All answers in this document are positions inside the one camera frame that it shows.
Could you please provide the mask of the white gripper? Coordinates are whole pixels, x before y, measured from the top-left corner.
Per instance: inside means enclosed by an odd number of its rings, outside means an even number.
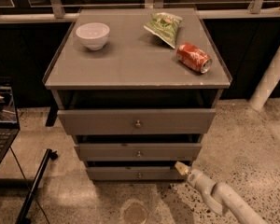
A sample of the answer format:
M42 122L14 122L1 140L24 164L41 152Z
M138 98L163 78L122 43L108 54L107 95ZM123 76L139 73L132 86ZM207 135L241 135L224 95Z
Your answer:
M181 175L187 175L188 183L200 193L210 193L215 182L206 174L198 169L191 169L185 163L177 161L175 163L176 170Z

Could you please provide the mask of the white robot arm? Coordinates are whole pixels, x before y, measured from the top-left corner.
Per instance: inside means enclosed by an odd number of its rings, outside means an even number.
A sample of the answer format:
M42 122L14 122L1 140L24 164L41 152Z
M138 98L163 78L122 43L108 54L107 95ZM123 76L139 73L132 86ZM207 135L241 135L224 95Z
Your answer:
M180 161L175 163L175 168L201 194L203 202L214 213L224 216L231 211L240 224L268 224L228 184L215 182L202 171Z

